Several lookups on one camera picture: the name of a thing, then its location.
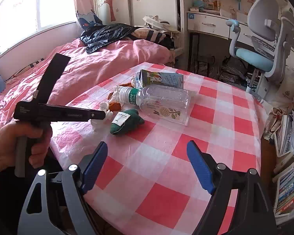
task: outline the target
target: human hand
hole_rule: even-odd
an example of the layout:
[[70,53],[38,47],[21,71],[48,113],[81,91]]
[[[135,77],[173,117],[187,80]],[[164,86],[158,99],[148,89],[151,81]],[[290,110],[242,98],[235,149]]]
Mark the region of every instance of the human hand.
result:
[[0,129],[0,172],[15,166],[16,139],[22,136],[41,138],[37,144],[33,145],[29,162],[34,168],[43,166],[52,136],[51,126],[42,130],[30,123],[14,121]]

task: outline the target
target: green plush toy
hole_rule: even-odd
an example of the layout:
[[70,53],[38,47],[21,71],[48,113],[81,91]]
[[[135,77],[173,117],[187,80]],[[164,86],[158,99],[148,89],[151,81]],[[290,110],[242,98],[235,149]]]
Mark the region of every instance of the green plush toy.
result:
[[110,133],[113,135],[123,135],[129,131],[135,130],[138,125],[143,123],[145,123],[145,121],[138,115],[136,109],[122,111],[119,112],[113,120]]

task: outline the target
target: window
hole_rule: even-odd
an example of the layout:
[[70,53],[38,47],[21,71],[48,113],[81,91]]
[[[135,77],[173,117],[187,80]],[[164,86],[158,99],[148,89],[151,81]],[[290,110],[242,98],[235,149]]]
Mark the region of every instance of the window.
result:
[[75,20],[74,0],[3,0],[0,54],[33,34]]

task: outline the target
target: blue chair seat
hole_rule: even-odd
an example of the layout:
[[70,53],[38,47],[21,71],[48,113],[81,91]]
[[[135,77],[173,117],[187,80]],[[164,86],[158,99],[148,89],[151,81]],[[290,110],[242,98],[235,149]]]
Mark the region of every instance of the blue chair seat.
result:
[[265,72],[271,71],[273,61],[245,48],[235,48],[235,55]]

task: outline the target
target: pink checkered tablecloth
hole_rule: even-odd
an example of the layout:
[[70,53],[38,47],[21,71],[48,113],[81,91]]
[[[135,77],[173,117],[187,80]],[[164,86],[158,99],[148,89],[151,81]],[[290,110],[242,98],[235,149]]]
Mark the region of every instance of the pink checkered tablecloth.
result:
[[[237,88],[185,71],[143,63],[77,97],[69,106],[97,109],[115,85],[128,83],[141,69],[184,74],[184,89],[195,91],[189,124],[152,119],[125,136],[109,133],[110,121],[93,129],[90,122],[52,123],[51,147],[63,168],[78,163],[100,141],[108,157],[94,188],[85,195],[90,206],[125,235],[187,235],[196,228],[210,195],[202,189],[187,158],[194,140],[201,151],[230,169],[260,173],[260,138],[265,109]],[[227,231],[237,191],[231,194],[219,234]]]

